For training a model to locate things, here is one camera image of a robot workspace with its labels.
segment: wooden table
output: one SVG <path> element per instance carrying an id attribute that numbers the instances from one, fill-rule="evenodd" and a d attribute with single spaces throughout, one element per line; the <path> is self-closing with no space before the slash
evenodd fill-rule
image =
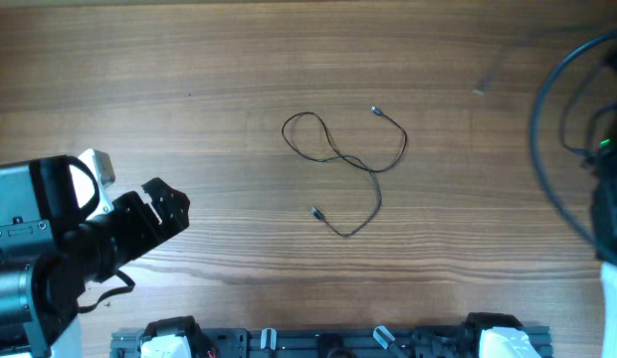
<path id="1" fill-rule="evenodd" d="M 114 164 L 113 197 L 159 176 L 192 203 L 187 231 L 127 265 L 136 290 L 81 317 L 85 355 L 106 356 L 120 328 L 187 314 L 206 327 L 302 329 L 494 311 L 549 325 L 558 357 L 599 356 L 599 263 L 543 199 L 525 145 L 533 92 L 593 31 L 538 39 L 485 96 L 472 87 L 502 46 L 611 9 L 508 3 L 0 10 L 0 163 L 97 148 Z M 310 207 L 354 228 L 374 205 L 368 176 L 301 159 L 280 129 L 314 110 L 342 151 L 381 166 L 400 133 L 372 105 L 410 145 L 378 175 L 378 217 L 341 239 Z M 546 162 L 584 217 L 593 181 L 546 121 Z M 314 120 L 292 137 L 329 154 Z M 118 284 L 91 285 L 81 303 Z"/>

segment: white plastic part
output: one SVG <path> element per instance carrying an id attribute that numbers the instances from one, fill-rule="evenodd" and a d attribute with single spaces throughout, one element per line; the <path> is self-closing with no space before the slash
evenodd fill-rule
<path id="1" fill-rule="evenodd" d="M 140 358 L 191 358 L 187 337 L 174 334 L 152 338 L 140 346 Z"/>
<path id="2" fill-rule="evenodd" d="M 11 354 L 9 356 L 1 356 L 0 358 L 32 358 L 32 354 L 30 354 L 30 353 L 17 353 L 17 354 Z"/>
<path id="3" fill-rule="evenodd" d="M 83 331 L 79 318 L 75 317 L 68 328 L 61 333 L 59 339 L 52 345 L 52 358 L 82 357 L 82 335 Z"/>
<path id="4" fill-rule="evenodd" d="M 109 155 L 98 150 L 88 149 L 83 152 L 83 154 L 79 155 L 79 160 L 88 166 L 99 184 L 99 206 L 88 216 L 88 219 L 96 215 L 109 213 L 113 210 L 113 204 L 105 189 L 113 184 L 116 179 L 113 173 L 113 167 L 111 166 L 111 160 L 109 160 Z M 90 180 L 85 173 L 74 166 L 70 167 L 70 172 L 72 173 L 72 181 L 74 182 L 74 191 L 77 194 L 77 201 L 79 202 L 79 206 L 82 207 L 94 194 L 94 185 L 92 184 L 92 180 Z"/>
<path id="5" fill-rule="evenodd" d="M 603 263 L 600 280 L 605 293 L 603 358 L 617 358 L 617 268 Z"/>
<path id="6" fill-rule="evenodd" d="M 540 358 L 525 332 L 494 327 L 481 332 L 479 358 Z"/>

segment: black cable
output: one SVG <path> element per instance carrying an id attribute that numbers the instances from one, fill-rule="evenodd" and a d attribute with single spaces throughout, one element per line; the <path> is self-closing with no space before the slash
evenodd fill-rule
<path id="1" fill-rule="evenodd" d="M 567 34 L 567 33 L 576 33 L 576 32 L 585 32 L 592 31 L 598 28 L 606 27 L 614 22 L 617 22 L 617 11 L 615 11 L 612 15 L 604 17 L 600 20 L 595 20 L 593 22 L 585 23 L 585 24 L 576 24 L 569 26 L 562 26 L 550 29 L 537 30 L 523 39 L 519 40 L 513 45 L 504 46 L 499 50 L 499 53 L 493 60 L 490 68 L 486 72 L 486 74 L 482 77 L 481 80 L 473 87 L 473 92 L 478 95 L 484 95 L 492 81 L 499 74 L 503 64 L 506 62 L 506 59 L 514 52 L 514 50 L 518 50 L 524 47 L 531 45 L 534 41 L 552 35 L 552 34 Z"/>
<path id="2" fill-rule="evenodd" d="M 585 44 L 578 47 L 576 50 L 570 52 L 565 58 L 561 60 L 561 62 L 556 65 L 547 78 L 544 80 L 543 84 L 539 88 L 536 98 L 534 99 L 534 104 L 531 111 L 531 116 L 529 118 L 529 127 L 528 127 L 528 145 L 529 145 L 529 154 L 531 158 L 531 164 L 534 169 L 534 174 L 536 175 L 536 180 L 540 185 L 543 193 L 547 197 L 547 199 L 554 206 L 558 214 L 562 216 L 562 218 L 569 224 L 569 226 L 580 235 L 586 242 L 593 245 L 598 254 L 603 258 L 603 260 L 616 265 L 617 266 L 617 255 L 610 248 L 608 248 L 604 243 L 600 241 L 596 241 L 593 234 L 590 233 L 585 227 L 580 223 L 580 221 L 567 210 L 561 201 L 560 197 L 554 191 L 549 179 L 547 178 L 547 174 L 545 173 L 545 168 L 540 157 L 539 149 L 538 149 L 538 127 L 540 125 L 540 114 L 543 109 L 543 105 L 545 103 L 545 99 L 549 92 L 551 91 L 552 86 L 558 80 L 560 75 L 565 71 L 567 66 L 569 66 L 574 60 L 579 58 L 584 53 L 589 50 L 595 48 L 596 46 L 605 43 L 607 41 L 611 41 L 617 39 L 617 30 L 612 32 L 600 35 L 592 40 L 589 40 Z"/>
<path id="3" fill-rule="evenodd" d="M 617 111 L 617 102 L 610 103 L 598 108 L 594 114 L 587 121 L 587 129 L 585 130 L 585 150 L 593 152 L 593 141 L 596 136 L 596 128 L 598 127 L 598 120 L 606 114 Z"/>
<path id="4" fill-rule="evenodd" d="M 399 128 L 399 130 L 401 130 L 401 132 L 404 134 L 404 144 L 401 148 L 401 151 L 399 152 L 395 160 L 393 160 L 388 166 L 382 169 L 372 169 L 368 167 L 366 164 L 364 164 L 364 162 L 361 161 L 361 159 L 357 158 L 356 156 L 349 155 L 349 154 L 342 154 L 339 151 L 339 149 L 337 149 L 337 146 L 334 144 L 333 140 L 331 139 L 330 132 L 328 131 L 328 127 L 326 126 L 326 123 L 324 123 L 324 121 L 321 119 L 319 115 L 317 115 L 316 113 L 312 111 L 305 111 L 305 112 L 294 114 L 293 116 L 291 116 L 291 118 L 287 119 L 287 121 L 285 121 L 284 125 L 282 126 L 282 137 L 285 139 L 285 142 L 289 145 L 289 147 L 295 153 L 299 154 L 302 158 L 310 160 L 310 161 L 318 162 L 318 163 L 325 163 L 325 162 L 335 160 L 335 159 L 342 159 L 348 164 L 354 166 L 355 168 L 365 170 L 370 175 L 370 178 L 372 179 L 372 182 L 375 185 L 375 192 L 377 193 L 377 205 L 375 206 L 375 209 L 372 211 L 372 213 L 368 216 L 368 218 L 360 226 L 358 226 L 355 230 L 351 231 L 350 233 L 347 233 L 347 234 L 341 233 L 338 229 L 334 228 L 330 224 L 330 222 L 326 219 L 325 215 L 318 208 L 315 208 L 315 207 L 311 208 L 312 214 L 318 220 L 323 221 L 331 230 L 333 230 L 336 234 L 338 234 L 339 236 L 343 238 L 347 238 L 347 237 L 351 237 L 355 235 L 358 231 L 360 231 L 368 223 L 370 223 L 370 221 L 377 215 L 377 213 L 379 212 L 379 209 L 381 208 L 382 197 L 381 197 L 381 188 L 379 187 L 379 181 L 377 181 L 377 177 L 375 176 L 375 174 L 387 172 L 388 170 L 392 169 L 395 165 L 397 165 L 397 163 L 401 160 L 401 158 L 403 158 L 404 152 L 406 151 L 406 147 L 408 145 L 408 134 L 406 133 L 406 130 L 401 125 L 397 124 L 397 122 L 395 122 L 391 117 L 384 114 L 379 108 L 373 107 L 372 112 L 378 116 L 386 118 L 388 121 L 394 124 L 397 128 Z M 319 121 L 319 123 L 321 124 L 321 127 L 324 130 L 324 133 L 326 134 L 326 140 L 328 141 L 328 145 L 330 146 L 330 149 L 332 149 L 332 151 L 335 152 L 336 155 L 331 156 L 331 157 L 326 157 L 326 158 L 313 158 L 309 155 L 302 153 L 299 149 L 297 149 L 294 145 L 291 144 L 291 142 L 287 139 L 287 135 L 285 134 L 285 128 L 287 127 L 287 124 L 289 124 L 290 121 L 292 121 L 295 118 L 302 117 L 304 115 L 312 115 Z"/>
<path id="5" fill-rule="evenodd" d="M 94 303 L 94 304 L 91 304 L 89 306 L 80 306 L 79 307 L 79 313 L 89 313 L 89 312 L 92 312 L 93 310 L 95 310 L 97 308 L 99 303 L 101 303 L 102 301 L 104 301 L 104 300 L 106 300 L 106 299 L 108 299 L 108 298 L 110 298 L 112 296 L 115 296 L 117 294 L 130 293 L 136 287 L 136 283 L 133 281 L 133 279 L 131 279 L 131 277 L 126 275 L 120 269 L 117 269 L 114 275 L 116 277 L 120 278 L 120 280 L 122 280 L 126 284 L 126 286 L 110 289 L 109 291 L 103 293 L 101 295 L 101 297 L 99 297 L 99 300 L 97 300 L 97 302 Z"/>
<path id="6" fill-rule="evenodd" d="M 569 97 L 569 100 L 565 104 L 565 107 L 563 108 L 563 111 L 560 114 L 560 121 L 558 122 L 558 140 L 560 141 L 560 145 L 563 148 L 567 149 L 568 151 L 572 152 L 573 154 L 580 155 L 585 158 L 593 157 L 594 153 L 584 148 L 571 147 L 569 144 L 567 144 L 567 141 L 565 140 L 565 132 L 567 129 L 566 128 L 567 118 L 569 117 L 569 114 L 571 113 L 574 106 L 578 103 L 580 98 L 585 94 L 589 86 L 598 77 L 598 75 L 604 68 L 605 68 L 604 64 L 602 63 L 596 64 L 587 73 L 587 75 L 585 75 L 585 77 L 582 79 L 580 84 L 578 84 L 578 87 L 576 88 L 576 90 Z"/>

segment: cable plug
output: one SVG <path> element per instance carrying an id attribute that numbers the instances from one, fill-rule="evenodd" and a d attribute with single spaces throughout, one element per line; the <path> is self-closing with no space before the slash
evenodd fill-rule
<path id="1" fill-rule="evenodd" d="M 323 221 L 324 220 L 324 214 L 321 213 L 321 211 L 316 208 L 316 207 L 312 207 L 310 208 L 310 213 L 315 216 L 316 219 Z"/>
<path id="2" fill-rule="evenodd" d="M 377 108 L 377 107 L 371 107 L 370 110 L 372 110 L 373 113 L 377 114 L 377 115 L 384 115 L 384 112 L 381 111 L 381 109 Z"/>

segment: black cable bundle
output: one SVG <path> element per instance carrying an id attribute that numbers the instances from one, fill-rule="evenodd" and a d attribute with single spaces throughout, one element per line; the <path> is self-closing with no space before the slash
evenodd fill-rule
<path id="1" fill-rule="evenodd" d="M 598 122 L 605 115 L 617 111 L 617 99 L 609 104 L 605 104 L 602 107 L 598 108 L 596 111 L 594 111 L 591 117 L 589 117 L 589 119 L 587 120 L 587 126 L 585 128 L 585 141 L 583 147 L 572 147 L 571 145 L 567 144 L 567 141 L 565 140 L 565 132 L 567 131 L 567 119 L 569 117 L 569 114 L 574 109 L 574 106 L 578 103 L 580 98 L 587 91 L 587 88 L 589 88 L 591 83 L 606 67 L 607 65 L 604 62 L 596 64 L 592 67 L 589 73 L 585 75 L 572 96 L 565 104 L 565 107 L 563 108 L 560 115 L 560 120 L 558 122 L 558 140 L 560 142 L 560 145 L 569 152 L 585 158 L 585 164 L 591 164 L 594 161 L 596 148 L 594 147 L 592 142 L 596 134 L 596 127 L 598 126 Z"/>
<path id="2" fill-rule="evenodd" d="M 395 165 L 397 165 L 397 163 L 404 156 L 404 152 L 406 151 L 406 146 L 408 145 L 408 134 L 406 133 L 406 130 L 404 130 L 404 128 L 401 125 L 397 124 L 397 122 L 395 122 L 391 117 L 389 117 L 388 115 L 384 114 L 381 110 L 379 110 L 379 108 L 373 107 L 372 108 L 372 112 L 375 113 L 378 116 L 386 118 L 388 121 L 390 121 L 392 124 L 394 124 L 397 128 L 399 128 L 399 130 L 401 130 L 401 132 L 404 134 L 404 145 L 402 146 L 401 151 L 397 155 L 397 158 L 395 158 L 395 160 L 393 160 L 392 163 L 390 163 L 388 166 L 386 166 L 385 168 L 382 168 L 382 169 L 372 169 L 372 168 L 368 167 L 366 164 L 364 164 L 364 162 L 361 161 L 361 159 L 359 159 L 358 157 L 356 157 L 354 155 L 350 155 L 350 154 L 342 154 L 339 151 L 339 149 L 337 149 L 337 146 L 335 146 L 335 144 L 333 143 L 333 141 L 332 141 L 332 139 L 330 137 L 330 132 L 328 131 L 328 127 L 326 127 L 326 123 L 324 123 L 324 121 L 321 119 L 321 117 L 319 117 L 319 115 L 317 115 L 314 112 L 305 111 L 305 112 L 300 112 L 300 113 L 294 114 L 291 118 L 287 119 L 285 124 L 282 126 L 282 137 L 285 139 L 285 141 L 287 142 L 289 147 L 292 150 L 294 150 L 297 154 L 299 154 L 302 158 L 308 159 L 308 160 L 311 160 L 311 161 L 314 161 L 314 162 L 318 162 L 318 163 L 325 163 L 325 162 L 328 162 L 328 161 L 331 161 L 331 160 L 341 159 L 341 160 L 345 161 L 346 163 L 354 166 L 357 169 L 365 170 L 370 175 L 370 178 L 372 179 L 372 182 L 375 185 L 375 191 L 377 193 L 377 206 L 375 206 L 375 209 L 370 214 L 370 216 L 368 216 L 368 218 L 360 226 L 358 226 L 357 229 L 351 231 L 350 233 L 343 234 L 340 231 L 338 231 L 336 228 L 334 228 L 328 222 L 328 220 L 326 219 L 325 215 L 318 208 L 313 207 L 310 210 L 312 212 L 312 214 L 318 220 L 323 221 L 331 230 L 333 230 L 334 233 L 338 234 L 339 236 L 341 236 L 343 238 L 348 238 L 348 237 L 351 237 L 351 236 L 355 235 L 357 232 L 359 232 L 361 229 L 363 229 L 366 225 L 368 225 L 368 223 L 370 223 L 370 221 L 377 215 L 377 213 L 379 212 L 379 209 L 381 208 L 382 198 L 381 198 L 381 188 L 379 187 L 379 182 L 377 181 L 377 177 L 375 176 L 375 174 L 377 174 L 377 173 L 385 173 L 388 170 L 394 168 Z M 328 140 L 328 145 L 330 146 L 330 148 L 332 149 L 332 151 L 336 155 L 333 155 L 333 156 L 327 157 L 327 158 L 313 158 L 311 156 L 308 156 L 308 155 L 300 152 L 299 149 L 294 147 L 289 142 L 289 140 L 287 139 L 287 136 L 285 135 L 285 128 L 287 127 L 287 124 L 289 124 L 289 122 L 292 121 L 293 119 L 302 117 L 304 115 L 312 115 L 315 118 L 317 118 L 317 120 L 319 120 L 319 123 L 321 124 L 322 128 L 324 129 L 324 133 L 326 134 L 326 140 Z"/>
<path id="3" fill-rule="evenodd" d="M 616 39 L 617 39 L 617 30 L 611 31 L 609 33 L 606 33 L 594 39 L 591 39 L 587 41 L 586 43 L 584 43 L 583 45 L 579 46 L 574 51 L 570 52 L 551 70 L 549 75 L 547 75 L 547 78 L 543 81 L 543 84 L 538 89 L 538 92 L 534 99 L 534 104 L 533 104 L 531 115 L 529 118 L 527 138 L 528 138 L 528 146 L 529 146 L 529 155 L 531 159 L 531 165 L 534 169 L 534 174 L 538 181 L 538 185 L 542 189 L 543 193 L 545 194 L 549 202 L 551 202 L 551 204 L 554 206 L 558 214 L 560 214 L 560 216 L 567 222 L 567 224 L 569 224 L 569 226 L 578 235 L 580 235 L 586 242 L 588 242 L 589 244 L 591 244 L 592 246 L 596 248 L 598 254 L 600 255 L 600 257 L 603 258 L 603 260 L 617 266 L 617 253 L 614 250 L 612 250 L 612 248 L 608 247 L 606 243 L 596 240 L 596 238 L 594 237 L 594 234 L 590 233 L 585 228 L 585 226 L 576 218 L 576 216 L 574 216 L 574 214 L 572 214 L 569 210 L 567 210 L 567 208 L 565 208 L 565 205 L 562 202 L 560 196 L 556 194 L 556 191 L 552 187 L 551 182 L 549 181 L 549 178 L 547 177 L 547 173 L 545 171 L 545 167 L 543 165 L 543 161 L 540 156 L 539 149 L 538 149 L 538 128 L 540 125 L 541 112 L 543 109 L 543 105 L 545 103 L 545 99 L 547 98 L 547 95 L 551 92 L 551 88 L 553 87 L 556 80 L 558 80 L 561 74 L 565 71 L 565 69 L 567 69 L 567 67 L 574 60 L 578 59 L 581 55 L 585 54 L 591 49 L 596 48 L 600 44 L 606 43 L 608 41 L 616 40 Z M 563 147 L 565 147 L 566 149 L 570 150 L 572 153 L 577 154 L 577 155 L 583 155 L 583 156 L 589 155 L 588 151 L 591 148 L 588 148 L 588 147 L 587 148 L 573 148 L 567 145 L 564 142 L 564 134 L 563 134 L 564 123 L 566 121 L 569 108 L 576 102 L 577 97 L 583 93 L 584 88 L 591 82 L 591 80 L 593 79 L 596 73 L 597 73 L 596 71 L 593 71 L 591 75 L 588 75 L 585 79 L 583 79 L 583 82 L 581 83 L 581 86 L 579 87 L 579 89 L 575 92 L 573 99 L 571 99 L 570 102 L 568 103 L 565 109 L 565 112 L 564 112 L 564 116 L 561 117 L 561 121 L 559 124 L 559 129 L 560 129 L 559 137 L 560 137 L 561 144 L 563 145 Z M 593 126 L 595 126 L 595 121 L 597 121 L 598 118 L 600 118 L 604 113 L 616 110 L 615 109 L 616 105 L 610 104 L 606 107 L 600 108 L 596 113 L 594 113 L 593 117 L 590 120 L 591 123 L 589 125 L 591 126 L 593 124 Z"/>

